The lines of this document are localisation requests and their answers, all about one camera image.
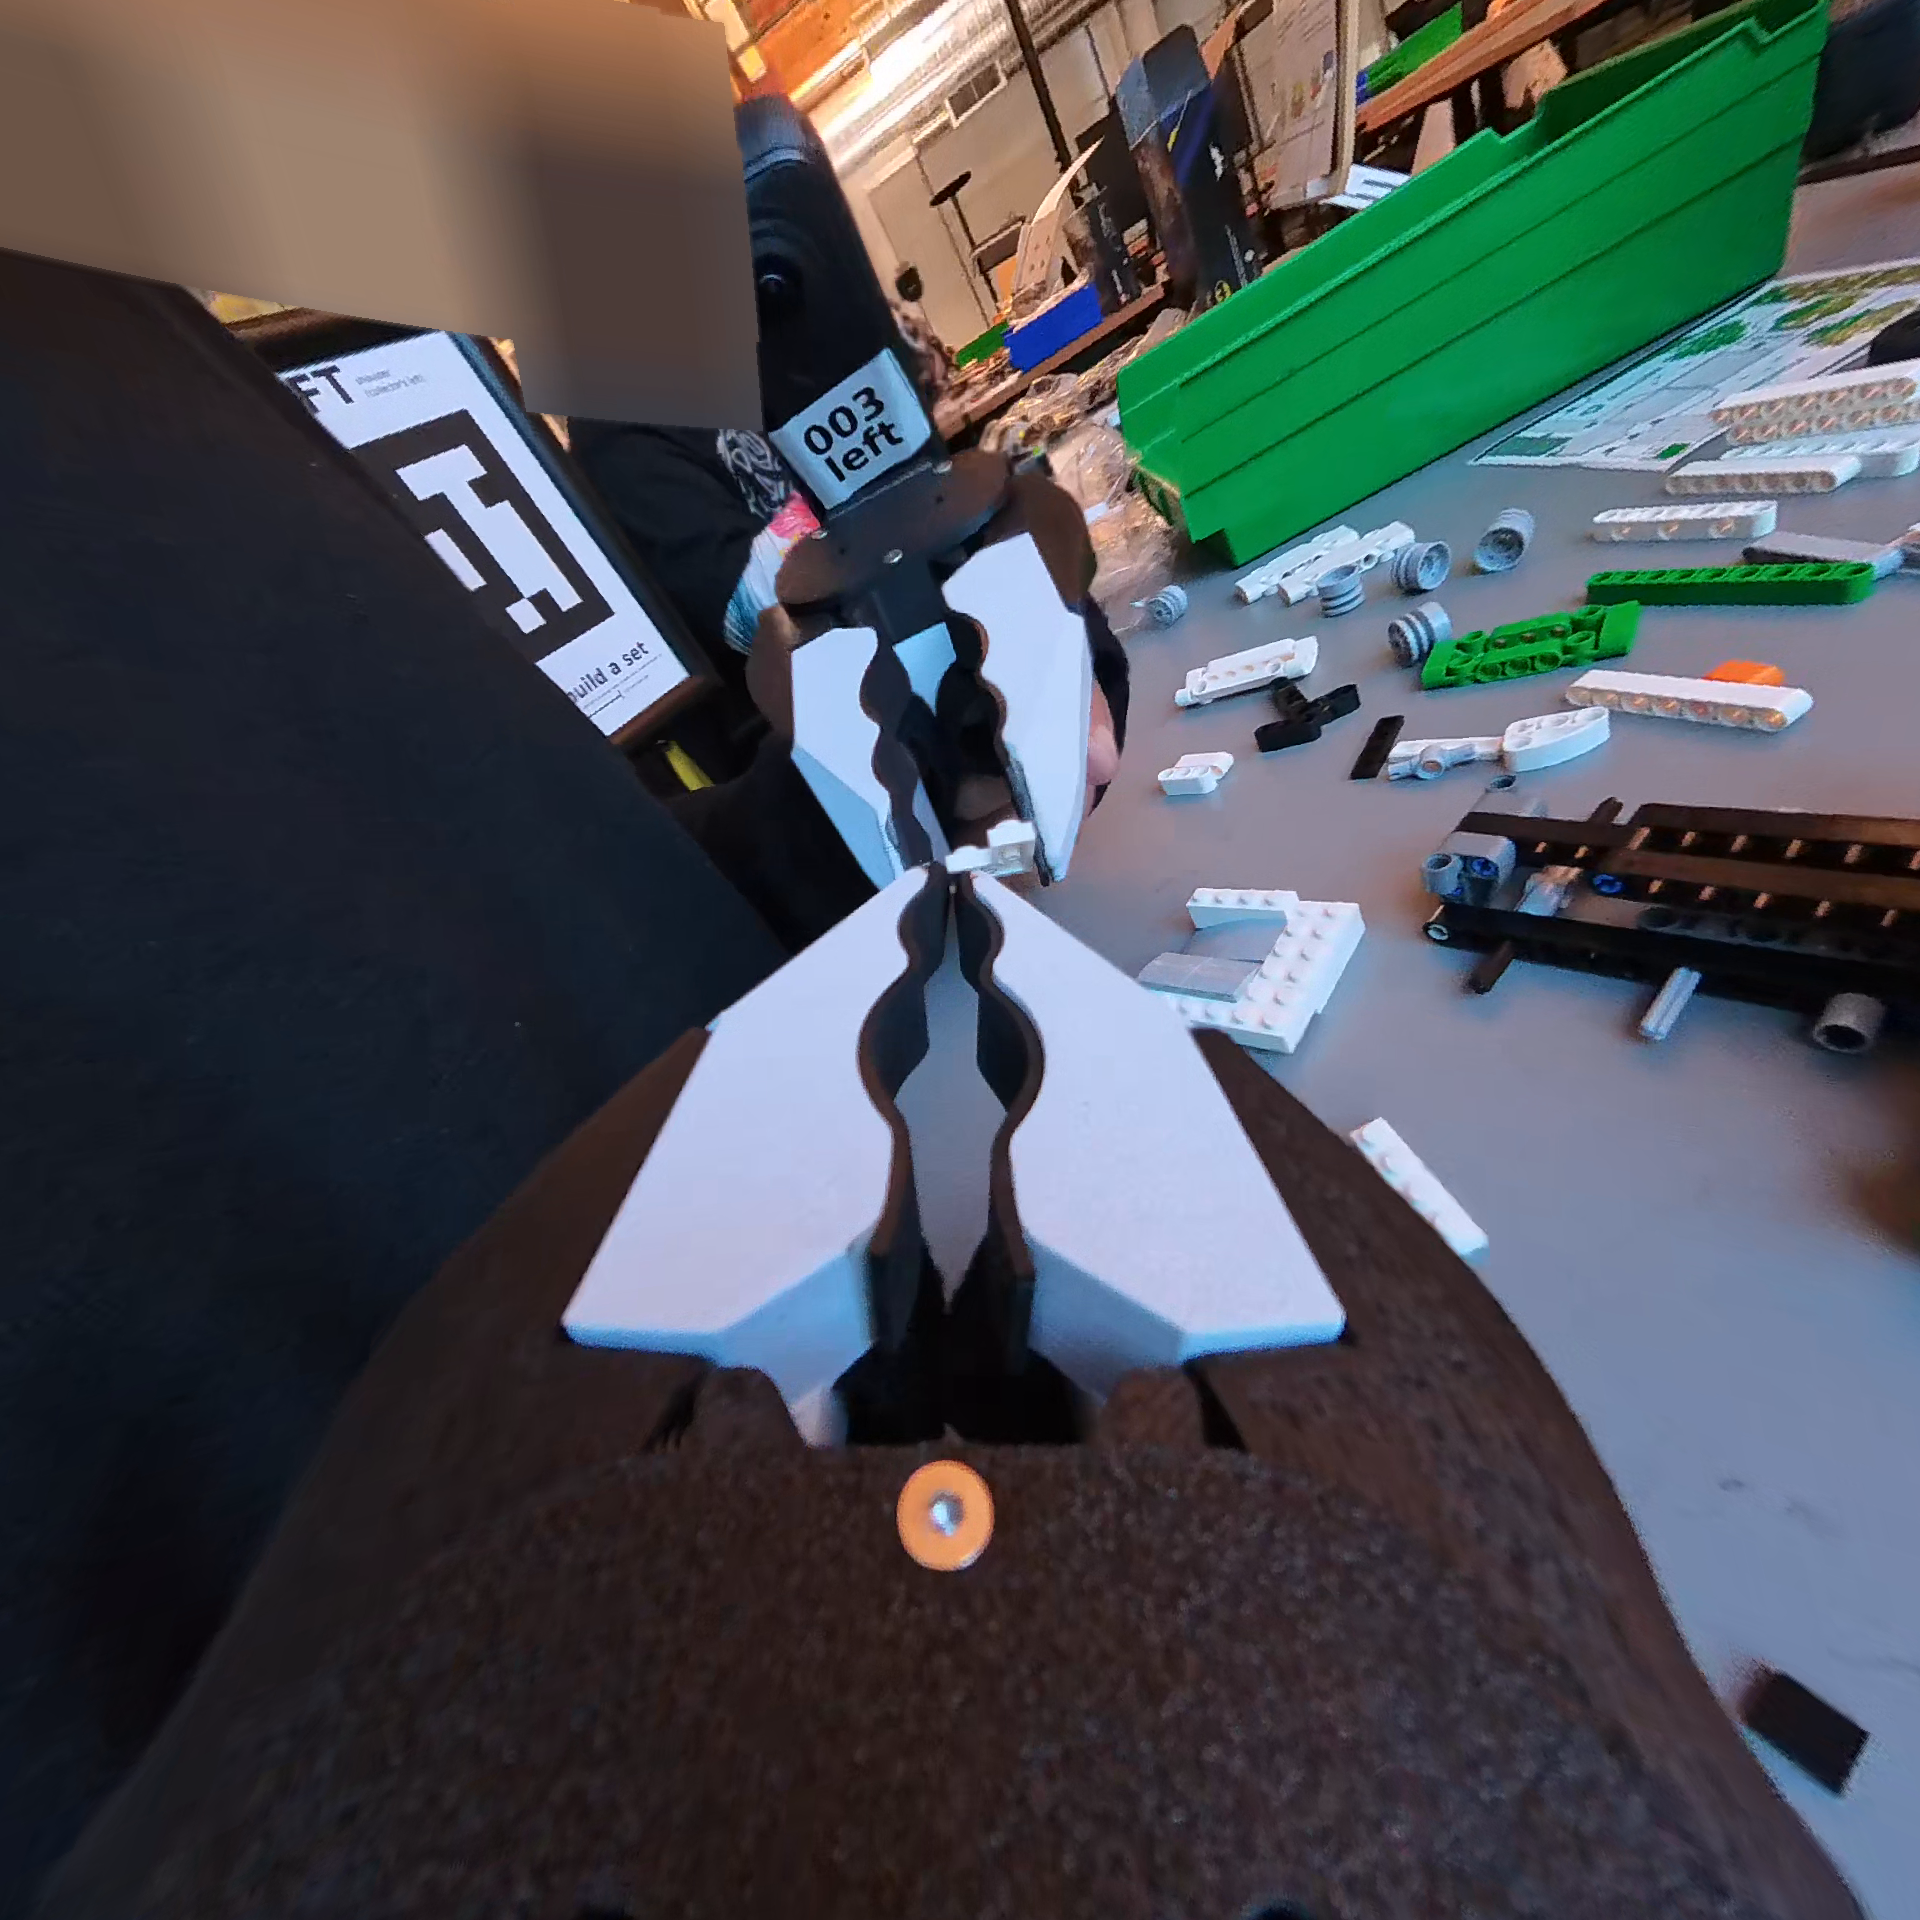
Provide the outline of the white lego plate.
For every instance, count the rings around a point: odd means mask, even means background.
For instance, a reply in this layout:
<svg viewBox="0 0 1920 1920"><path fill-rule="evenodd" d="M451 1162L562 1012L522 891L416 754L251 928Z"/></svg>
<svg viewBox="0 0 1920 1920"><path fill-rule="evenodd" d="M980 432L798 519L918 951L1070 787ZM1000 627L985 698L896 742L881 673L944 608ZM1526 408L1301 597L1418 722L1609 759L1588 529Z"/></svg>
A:
<svg viewBox="0 0 1920 1920"><path fill-rule="evenodd" d="M1485 1255L1490 1246L1485 1231L1383 1117L1352 1128L1347 1140L1453 1257L1472 1262Z"/></svg>

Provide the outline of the blue plastic bin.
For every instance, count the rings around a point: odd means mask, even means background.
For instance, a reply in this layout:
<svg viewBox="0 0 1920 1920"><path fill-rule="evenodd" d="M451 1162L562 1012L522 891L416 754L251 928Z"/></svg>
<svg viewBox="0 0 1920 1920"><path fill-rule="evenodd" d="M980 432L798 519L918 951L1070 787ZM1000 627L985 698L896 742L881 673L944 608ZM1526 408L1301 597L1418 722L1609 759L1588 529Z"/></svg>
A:
<svg viewBox="0 0 1920 1920"><path fill-rule="evenodd" d="M1033 373L1055 355L1074 349L1104 321L1100 289L1079 278L1025 321L1010 321L1002 345L1015 373Z"/></svg>

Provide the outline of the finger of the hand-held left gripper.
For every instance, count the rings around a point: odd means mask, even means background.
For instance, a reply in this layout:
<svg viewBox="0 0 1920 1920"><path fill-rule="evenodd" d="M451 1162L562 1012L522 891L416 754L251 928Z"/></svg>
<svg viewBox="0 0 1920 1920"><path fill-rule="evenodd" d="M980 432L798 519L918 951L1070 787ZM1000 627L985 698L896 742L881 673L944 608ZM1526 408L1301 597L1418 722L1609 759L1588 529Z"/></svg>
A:
<svg viewBox="0 0 1920 1920"><path fill-rule="evenodd" d="M835 629L790 656L792 763L828 825L884 891L941 859L941 828L901 731L914 690L872 629Z"/></svg>
<svg viewBox="0 0 1920 1920"><path fill-rule="evenodd" d="M1092 646L1086 620L1062 599L1030 534L995 541L944 584L953 665L944 673L932 718L941 825L950 803L987 763L1008 789L1023 867L1060 883L1088 814L1092 737Z"/></svg>

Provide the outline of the white lego beam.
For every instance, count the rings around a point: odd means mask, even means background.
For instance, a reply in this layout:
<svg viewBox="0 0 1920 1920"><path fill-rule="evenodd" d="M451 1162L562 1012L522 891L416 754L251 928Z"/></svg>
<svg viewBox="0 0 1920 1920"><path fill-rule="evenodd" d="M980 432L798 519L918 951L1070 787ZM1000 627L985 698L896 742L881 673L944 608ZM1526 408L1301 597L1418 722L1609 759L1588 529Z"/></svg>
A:
<svg viewBox="0 0 1920 1920"><path fill-rule="evenodd" d="M1712 458L1686 462L1663 477L1673 498L1783 498L1831 495L1862 474L1853 450L1775 450L1763 458Z"/></svg>
<svg viewBox="0 0 1920 1920"><path fill-rule="evenodd" d="M1667 497L1594 515L1595 544L1752 544L1778 527L1778 502L1765 497Z"/></svg>
<svg viewBox="0 0 1920 1920"><path fill-rule="evenodd" d="M1731 445L1866 434L1917 422L1917 358L1780 383L1721 401L1710 415Z"/></svg>
<svg viewBox="0 0 1920 1920"><path fill-rule="evenodd" d="M1763 469L1853 458L1858 460L1858 479L1898 479L1917 470L1917 424L1755 445L1727 441L1719 447L1717 458L1730 465L1759 465Z"/></svg>
<svg viewBox="0 0 1920 1920"><path fill-rule="evenodd" d="M1643 718L1781 735L1811 713L1800 687L1727 683L1595 669L1563 692L1571 708L1604 708Z"/></svg>

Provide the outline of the partly built lego vehicle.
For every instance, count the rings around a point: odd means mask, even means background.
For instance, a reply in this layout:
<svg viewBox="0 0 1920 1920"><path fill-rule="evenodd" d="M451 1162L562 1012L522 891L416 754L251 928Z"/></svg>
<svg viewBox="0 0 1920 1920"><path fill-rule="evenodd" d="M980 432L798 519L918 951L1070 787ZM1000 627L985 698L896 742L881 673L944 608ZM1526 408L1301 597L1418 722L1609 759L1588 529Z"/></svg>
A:
<svg viewBox="0 0 1920 1920"><path fill-rule="evenodd" d="M1916 1037L1917 825L1858 812L1606 800L1581 820L1484 803L1421 861L1424 937L1475 955L1485 997L1518 965L1652 990L1662 1040L1695 997L1808 1021L1858 1056Z"/></svg>

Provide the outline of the black lego beam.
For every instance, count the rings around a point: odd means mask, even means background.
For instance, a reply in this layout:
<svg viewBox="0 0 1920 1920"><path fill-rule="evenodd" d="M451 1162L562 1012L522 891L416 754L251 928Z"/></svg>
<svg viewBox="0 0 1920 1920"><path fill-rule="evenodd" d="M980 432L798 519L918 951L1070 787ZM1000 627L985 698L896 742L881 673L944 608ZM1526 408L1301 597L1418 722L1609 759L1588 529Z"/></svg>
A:
<svg viewBox="0 0 1920 1920"><path fill-rule="evenodd" d="M1274 757L1315 742L1328 727L1360 708L1356 685L1333 685L1309 696L1297 683L1276 681L1268 687L1274 716L1256 728L1259 757Z"/></svg>

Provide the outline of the nested green plastic bins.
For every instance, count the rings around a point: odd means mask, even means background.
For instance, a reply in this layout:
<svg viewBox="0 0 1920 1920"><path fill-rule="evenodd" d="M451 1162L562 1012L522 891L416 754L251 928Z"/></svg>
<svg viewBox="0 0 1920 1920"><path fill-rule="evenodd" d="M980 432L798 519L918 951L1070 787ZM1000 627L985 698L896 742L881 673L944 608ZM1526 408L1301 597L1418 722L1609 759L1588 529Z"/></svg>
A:
<svg viewBox="0 0 1920 1920"><path fill-rule="evenodd" d="M1740 5L1574 74L1118 379L1168 525L1245 564L1772 277L1827 37Z"/></svg>

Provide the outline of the white lego panel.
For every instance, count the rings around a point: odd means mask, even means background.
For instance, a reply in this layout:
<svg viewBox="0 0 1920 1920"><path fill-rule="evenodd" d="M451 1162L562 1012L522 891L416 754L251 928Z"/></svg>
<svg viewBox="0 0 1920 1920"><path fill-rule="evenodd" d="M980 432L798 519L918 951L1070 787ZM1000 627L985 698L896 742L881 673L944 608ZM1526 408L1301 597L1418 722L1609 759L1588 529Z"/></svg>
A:
<svg viewBox="0 0 1920 1920"><path fill-rule="evenodd" d="M1208 708L1274 685L1297 683L1315 671L1319 650L1315 636L1284 636L1212 659L1188 671L1171 702L1177 708Z"/></svg>
<svg viewBox="0 0 1920 1920"><path fill-rule="evenodd" d="M1315 590L1326 572L1352 563L1357 541L1360 534L1341 525L1289 547L1240 577L1233 583L1233 599L1242 606L1253 606L1265 599L1296 606Z"/></svg>
<svg viewBox="0 0 1920 1920"><path fill-rule="evenodd" d="M1363 534L1352 529L1338 529L1315 547L1313 556L1301 570L1306 592L1313 594L1319 583L1339 569L1352 569L1366 575L1390 560L1415 541L1415 529L1393 521Z"/></svg>

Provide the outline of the person's black clothing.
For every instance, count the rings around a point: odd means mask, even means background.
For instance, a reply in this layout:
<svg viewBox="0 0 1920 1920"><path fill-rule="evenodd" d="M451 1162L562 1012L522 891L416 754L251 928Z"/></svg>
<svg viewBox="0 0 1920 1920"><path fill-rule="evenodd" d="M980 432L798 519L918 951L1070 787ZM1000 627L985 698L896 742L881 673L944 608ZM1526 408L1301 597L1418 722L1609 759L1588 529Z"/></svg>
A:
<svg viewBox="0 0 1920 1920"><path fill-rule="evenodd" d="M172 285L2 268L2 1901L395 1314L784 961Z"/></svg>

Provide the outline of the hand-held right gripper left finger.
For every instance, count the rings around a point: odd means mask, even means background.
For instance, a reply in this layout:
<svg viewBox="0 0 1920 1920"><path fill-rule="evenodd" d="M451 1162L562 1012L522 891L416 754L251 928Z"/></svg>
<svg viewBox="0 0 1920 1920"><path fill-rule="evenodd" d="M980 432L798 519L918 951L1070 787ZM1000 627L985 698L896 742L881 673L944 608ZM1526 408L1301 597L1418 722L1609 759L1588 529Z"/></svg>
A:
<svg viewBox="0 0 1920 1920"><path fill-rule="evenodd" d="M894 880L731 1003L562 1314L593 1349L763 1374L810 1446L909 1338L925 1242L899 1088L945 955L941 869Z"/></svg>

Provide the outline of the black cardboard box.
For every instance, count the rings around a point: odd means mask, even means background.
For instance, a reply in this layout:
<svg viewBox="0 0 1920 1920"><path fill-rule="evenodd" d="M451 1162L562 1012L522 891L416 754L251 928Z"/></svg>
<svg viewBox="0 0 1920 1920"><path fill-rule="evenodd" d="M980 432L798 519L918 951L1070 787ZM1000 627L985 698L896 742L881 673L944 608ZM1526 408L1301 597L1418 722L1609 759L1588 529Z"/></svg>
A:
<svg viewBox="0 0 1920 1920"><path fill-rule="evenodd" d="M1171 300L1195 317L1253 285L1263 265L1259 227L1194 29L1175 27L1131 61L1113 105Z"/></svg>

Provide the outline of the white u-shaped lego plate assembly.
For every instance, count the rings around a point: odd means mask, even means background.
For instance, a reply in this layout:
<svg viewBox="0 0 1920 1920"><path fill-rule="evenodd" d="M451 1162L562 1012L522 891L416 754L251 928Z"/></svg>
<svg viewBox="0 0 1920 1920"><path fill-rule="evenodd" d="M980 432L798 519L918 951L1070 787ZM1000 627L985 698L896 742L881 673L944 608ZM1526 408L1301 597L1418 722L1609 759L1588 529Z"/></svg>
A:
<svg viewBox="0 0 1920 1920"><path fill-rule="evenodd" d="M1184 943L1143 965L1137 984L1188 1029L1261 1055L1296 1053L1366 935L1357 902L1285 889L1195 886L1185 915Z"/></svg>

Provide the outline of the white rounded lego piece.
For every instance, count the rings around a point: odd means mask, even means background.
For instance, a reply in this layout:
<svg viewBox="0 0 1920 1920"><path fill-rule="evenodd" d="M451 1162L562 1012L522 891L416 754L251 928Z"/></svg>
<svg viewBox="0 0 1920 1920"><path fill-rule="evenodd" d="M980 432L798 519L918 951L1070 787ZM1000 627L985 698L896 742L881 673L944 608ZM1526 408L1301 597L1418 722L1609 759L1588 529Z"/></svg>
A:
<svg viewBox="0 0 1920 1920"><path fill-rule="evenodd" d="M1594 754L1611 735L1611 713L1571 707L1508 725L1500 735L1500 766L1524 776Z"/></svg>

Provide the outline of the clear plastic bags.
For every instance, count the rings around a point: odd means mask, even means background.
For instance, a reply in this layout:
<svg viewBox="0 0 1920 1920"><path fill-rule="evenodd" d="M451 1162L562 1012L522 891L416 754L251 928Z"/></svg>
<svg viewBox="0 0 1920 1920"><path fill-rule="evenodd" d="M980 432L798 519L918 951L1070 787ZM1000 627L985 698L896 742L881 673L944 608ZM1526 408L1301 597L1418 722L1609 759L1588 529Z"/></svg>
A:
<svg viewBox="0 0 1920 1920"><path fill-rule="evenodd" d="M1028 527L1068 589L1092 597L1118 627L1137 605L1179 583L1181 542L1140 490L1140 469L1107 411L1064 390L1030 390L987 421L978 448L1038 485Z"/></svg>

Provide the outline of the green lego block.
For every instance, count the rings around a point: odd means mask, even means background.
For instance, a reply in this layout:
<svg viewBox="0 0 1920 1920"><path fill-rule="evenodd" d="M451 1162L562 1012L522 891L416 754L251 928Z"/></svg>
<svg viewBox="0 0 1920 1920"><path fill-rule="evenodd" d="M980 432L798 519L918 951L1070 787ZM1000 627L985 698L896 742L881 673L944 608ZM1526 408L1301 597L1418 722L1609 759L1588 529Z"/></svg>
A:
<svg viewBox="0 0 1920 1920"><path fill-rule="evenodd" d="M1589 669L1630 654L1637 600L1588 605L1491 630L1437 641L1418 669L1425 692L1524 681L1561 669Z"/></svg>

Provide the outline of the small black lego tile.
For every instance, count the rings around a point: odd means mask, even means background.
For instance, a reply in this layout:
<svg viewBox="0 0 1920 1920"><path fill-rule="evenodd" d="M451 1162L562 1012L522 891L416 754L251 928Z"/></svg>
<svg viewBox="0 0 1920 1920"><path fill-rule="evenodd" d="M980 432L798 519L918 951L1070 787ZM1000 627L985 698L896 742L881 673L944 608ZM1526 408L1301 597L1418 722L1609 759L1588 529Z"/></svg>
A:
<svg viewBox="0 0 1920 1920"><path fill-rule="evenodd" d="M1856 1719L1772 1666L1757 1666L1745 1679L1740 1726L1831 1798L1847 1794L1867 1747Z"/></svg>

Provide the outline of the dark grey lego beam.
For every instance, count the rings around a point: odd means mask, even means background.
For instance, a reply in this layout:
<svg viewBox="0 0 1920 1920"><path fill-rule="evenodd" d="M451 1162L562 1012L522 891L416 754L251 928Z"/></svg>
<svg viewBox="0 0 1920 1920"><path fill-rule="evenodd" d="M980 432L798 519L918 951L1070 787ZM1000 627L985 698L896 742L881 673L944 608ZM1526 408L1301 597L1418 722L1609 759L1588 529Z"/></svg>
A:
<svg viewBox="0 0 1920 1920"><path fill-rule="evenodd" d="M1899 541L1844 541L1801 532L1775 532L1741 551L1748 564L1858 564L1888 579L1908 567L1908 549Z"/></svg>

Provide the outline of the green lego beam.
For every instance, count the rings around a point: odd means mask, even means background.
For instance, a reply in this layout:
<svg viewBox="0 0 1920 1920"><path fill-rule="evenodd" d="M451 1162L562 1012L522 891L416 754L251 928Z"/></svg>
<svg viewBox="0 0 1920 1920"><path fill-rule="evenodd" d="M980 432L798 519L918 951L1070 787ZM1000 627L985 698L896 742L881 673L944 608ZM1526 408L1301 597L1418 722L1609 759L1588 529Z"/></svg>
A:
<svg viewBox="0 0 1920 1920"><path fill-rule="evenodd" d="M1869 600L1873 563L1741 563L1679 569L1607 569L1585 583L1595 608L1846 608Z"/></svg>

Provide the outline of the lego instruction booklet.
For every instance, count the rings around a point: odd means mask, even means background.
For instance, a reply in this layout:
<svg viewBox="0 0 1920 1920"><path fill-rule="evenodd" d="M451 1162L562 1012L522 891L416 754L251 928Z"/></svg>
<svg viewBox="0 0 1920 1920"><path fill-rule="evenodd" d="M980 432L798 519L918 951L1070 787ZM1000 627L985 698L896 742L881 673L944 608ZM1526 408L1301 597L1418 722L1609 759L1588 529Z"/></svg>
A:
<svg viewBox="0 0 1920 1920"><path fill-rule="evenodd" d="M1847 373L1916 305L1916 259L1774 278L1513 426L1475 467L1666 473L1713 442L1731 397Z"/></svg>

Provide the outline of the dark patterned cloth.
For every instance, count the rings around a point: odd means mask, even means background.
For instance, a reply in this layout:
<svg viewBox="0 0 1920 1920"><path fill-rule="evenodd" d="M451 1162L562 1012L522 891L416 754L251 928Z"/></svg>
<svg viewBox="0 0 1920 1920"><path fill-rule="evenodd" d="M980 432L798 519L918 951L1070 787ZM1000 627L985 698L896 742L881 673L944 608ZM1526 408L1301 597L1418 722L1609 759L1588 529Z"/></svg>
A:
<svg viewBox="0 0 1920 1920"><path fill-rule="evenodd" d="M642 572L724 673L756 643L785 555L818 529L754 430L567 421L567 445Z"/></svg>

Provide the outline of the black-framed tag sign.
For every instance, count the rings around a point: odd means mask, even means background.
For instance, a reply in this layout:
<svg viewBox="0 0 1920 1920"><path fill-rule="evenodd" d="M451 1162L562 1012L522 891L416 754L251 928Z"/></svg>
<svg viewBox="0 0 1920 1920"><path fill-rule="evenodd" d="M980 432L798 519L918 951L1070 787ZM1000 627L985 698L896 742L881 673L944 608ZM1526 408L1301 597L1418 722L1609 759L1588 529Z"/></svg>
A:
<svg viewBox="0 0 1920 1920"><path fill-rule="evenodd" d="M313 309L232 332L604 739L628 748L663 735L715 692L711 663L491 342Z"/></svg>

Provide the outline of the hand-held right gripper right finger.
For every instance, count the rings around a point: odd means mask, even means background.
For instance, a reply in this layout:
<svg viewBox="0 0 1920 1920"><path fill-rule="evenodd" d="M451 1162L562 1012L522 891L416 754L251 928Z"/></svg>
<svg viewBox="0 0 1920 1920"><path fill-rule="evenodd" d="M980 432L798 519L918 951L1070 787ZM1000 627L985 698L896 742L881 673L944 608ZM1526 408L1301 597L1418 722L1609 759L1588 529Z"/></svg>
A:
<svg viewBox="0 0 1920 1920"><path fill-rule="evenodd" d="M1345 1312L1171 1001L990 876L953 883L976 1067L1004 1117L953 1298L965 1368L1122 1376L1322 1347Z"/></svg>

